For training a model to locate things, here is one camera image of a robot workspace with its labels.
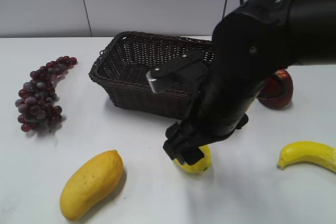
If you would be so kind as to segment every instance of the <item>white table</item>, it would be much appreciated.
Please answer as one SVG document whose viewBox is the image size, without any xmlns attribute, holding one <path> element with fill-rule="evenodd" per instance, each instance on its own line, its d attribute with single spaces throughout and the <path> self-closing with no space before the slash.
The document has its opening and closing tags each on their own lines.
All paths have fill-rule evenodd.
<svg viewBox="0 0 336 224">
<path fill-rule="evenodd" d="M 270 110 L 258 101 L 250 122 L 211 145 L 213 166 L 202 176 L 181 172 L 162 149 L 174 120 L 113 106 L 88 72 L 111 38 L 0 39 L 2 65 L 0 223 L 68 223 L 59 196 L 87 160 L 117 149 L 127 179 L 114 199 L 79 223 L 332 223 L 336 175 L 300 164 L 276 169 L 288 143 L 336 147 L 335 66 L 291 67 L 293 105 Z M 59 56 L 78 58 L 56 88 L 66 120 L 54 134 L 26 134 L 17 122 L 17 92 L 29 73 Z"/>
</svg>

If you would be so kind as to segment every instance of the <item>banana tip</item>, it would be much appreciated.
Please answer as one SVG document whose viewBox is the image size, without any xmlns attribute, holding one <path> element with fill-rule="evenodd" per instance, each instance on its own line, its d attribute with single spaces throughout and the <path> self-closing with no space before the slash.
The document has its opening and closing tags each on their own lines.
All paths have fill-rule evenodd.
<svg viewBox="0 0 336 224">
<path fill-rule="evenodd" d="M 281 161 L 279 161 L 279 162 L 277 163 L 277 167 L 278 167 L 280 170 L 283 170 L 285 166 L 283 165 L 283 163 L 282 163 Z"/>
</svg>

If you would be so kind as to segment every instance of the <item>red apple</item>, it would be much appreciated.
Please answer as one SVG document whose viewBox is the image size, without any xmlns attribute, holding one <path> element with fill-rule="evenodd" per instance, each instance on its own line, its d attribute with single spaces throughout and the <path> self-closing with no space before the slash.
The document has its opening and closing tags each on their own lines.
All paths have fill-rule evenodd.
<svg viewBox="0 0 336 224">
<path fill-rule="evenodd" d="M 268 79 L 261 90 L 258 100 L 269 108 L 283 108 L 290 103 L 293 97 L 293 80 L 285 70 L 278 70 Z"/>
</svg>

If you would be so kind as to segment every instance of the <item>screw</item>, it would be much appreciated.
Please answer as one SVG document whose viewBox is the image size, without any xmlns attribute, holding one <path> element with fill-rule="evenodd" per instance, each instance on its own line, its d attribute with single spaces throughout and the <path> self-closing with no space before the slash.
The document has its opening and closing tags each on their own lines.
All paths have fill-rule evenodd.
<svg viewBox="0 0 336 224">
<path fill-rule="evenodd" d="M 250 52 L 250 54 L 256 54 L 258 52 L 258 50 L 257 50 L 256 47 L 253 46 L 249 49 L 249 52 Z"/>
</svg>

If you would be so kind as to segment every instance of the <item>banana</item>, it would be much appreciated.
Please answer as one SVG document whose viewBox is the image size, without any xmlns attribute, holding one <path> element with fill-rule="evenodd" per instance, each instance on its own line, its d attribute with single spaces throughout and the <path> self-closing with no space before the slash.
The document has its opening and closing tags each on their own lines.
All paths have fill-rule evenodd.
<svg viewBox="0 0 336 224">
<path fill-rule="evenodd" d="M 314 163 L 336 173 L 336 150 L 316 142 L 292 143 L 282 149 L 277 167 L 284 169 L 298 162 Z"/>
</svg>

